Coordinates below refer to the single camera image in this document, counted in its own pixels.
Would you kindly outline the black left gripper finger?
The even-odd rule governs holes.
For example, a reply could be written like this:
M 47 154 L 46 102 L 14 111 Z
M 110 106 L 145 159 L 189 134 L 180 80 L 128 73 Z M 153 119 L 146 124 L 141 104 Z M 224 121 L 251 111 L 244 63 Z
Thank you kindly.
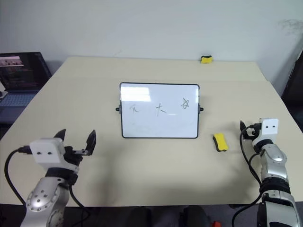
M 62 129 L 54 135 L 54 138 L 60 139 L 62 142 L 64 142 L 65 134 L 66 129 Z
M 96 131 L 93 130 L 89 134 L 89 136 L 87 138 L 87 141 L 86 141 L 87 145 L 86 145 L 85 150 L 86 150 L 86 155 L 87 156 L 91 156 L 93 154 L 94 148 L 96 146 L 96 140 L 97 140 Z

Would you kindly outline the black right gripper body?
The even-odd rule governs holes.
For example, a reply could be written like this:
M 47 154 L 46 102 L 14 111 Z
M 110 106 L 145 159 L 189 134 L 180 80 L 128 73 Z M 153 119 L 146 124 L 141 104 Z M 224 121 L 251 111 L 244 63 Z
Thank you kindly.
M 254 140 L 259 136 L 261 130 L 261 123 L 255 123 L 253 125 L 246 126 L 243 124 L 243 139 L 244 140 Z

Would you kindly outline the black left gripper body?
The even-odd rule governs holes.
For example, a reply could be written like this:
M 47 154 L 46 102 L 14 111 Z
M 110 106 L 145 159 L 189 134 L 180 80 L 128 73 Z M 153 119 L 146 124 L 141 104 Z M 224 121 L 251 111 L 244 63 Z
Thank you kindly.
M 79 166 L 83 160 L 83 156 L 87 155 L 87 151 L 84 149 L 74 150 L 72 146 L 64 147 L 65 154 L 63 155 L 64 160 L 75 166 Z

